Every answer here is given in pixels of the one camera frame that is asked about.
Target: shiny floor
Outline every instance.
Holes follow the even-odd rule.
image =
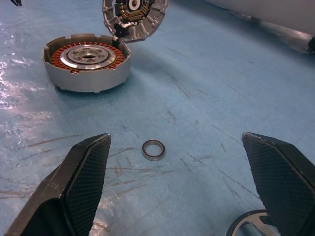
[[[315,162],[315,58],[309,35],[251,26],[203,1],[171,0],[162,26],[130,45],[128,81],[99,94],[56,89],[46,42],[107,34],[101,0],[0,1],[0,234],[75,143],[112,135],[91,235],[224,235],[263,208],[244,131],[295,144]],[[141,155],[148,139],[166,156]]]

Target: blue workbench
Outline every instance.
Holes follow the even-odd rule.
[[[0,1],[0,234],[70,147],[100,133],[112,145],[94,236],[220,236],[263,208],[244,131],[291,142],[315,162],[306,41],[190,2],[171,1],[152,38],[129,46],[125,84],[78,94],[50,83],[42,48],[63,35],[108,34],[101,0]],[[159,162],[141,154],[153,138],[166,146]]]

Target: metal hub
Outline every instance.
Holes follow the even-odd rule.
[[[99,45],[78,45],[68,48],[60,55],[63,64],[81,70],[95,70],[112,64],[116,54]]]

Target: copper winding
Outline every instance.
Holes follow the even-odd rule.
[[[105,43],[99,43],[99,42],[94,42],[94,43],[92,43],[92,42],[89,42],[89,43],[87,43],[87,42],[83,42],[83,43],[79,42],[79,43],[69,44],[67,46],[64,46],[64,47],[59,48],[58,50],[56,50],[53,53],[52,57],[51,57],[52,64],[54,66],[58,67],[58,68],[69,70],[69,71],[71,71],[71,73],[74,73],[74,74],[75,73],[79,73],[80,70],[73,69],[73,68],[63,64],[62,61],[60,60],[60,56],[61,56],[61,54],[63,53],[64,50],[66,50],[68,48],[71,48],[71,47],[74,47],[74,46],[77,46],[77,45],[82,45],[82,44],[84,44],[84,45],[93,45],[93,44],[95,44],[95,45],[103,46],[103,47],[106,47],[106,48],[112,50],[115,53],[116,58],[115,58],[115,61],[112,64],[110,64],[108,66],[105,66],[105,67],[103,67],[101,69],[97,69],[97,70],[103,70],[103,69],[106,69],[106,68],[115,69],[119,64],[123,63],[124,60],[125,60],[123,53],[120,50],[118,50],[117,48],[115,48],[115,47],[113,47],[111,45],[108,45],[108,44],[105,44]]]

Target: metal ring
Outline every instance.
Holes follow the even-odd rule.
[[[150,145],[156,145],[158,146],[160,149],[161,149],[161,153],[159,155],[156,155],[156,156],[152,156],[152,155],[149,155],[146,151],[146,148]],[[150,161],[159,161],[161,160],[163,157],[164,157],[164,154],[165,154],[165,146],[164,144],[159,141],[159,140],[155,140],[155,139],[151,139],[151,140],[148,140],[146,141],[143,145],[142,145],[142,154],[143,156],[150,160]]]

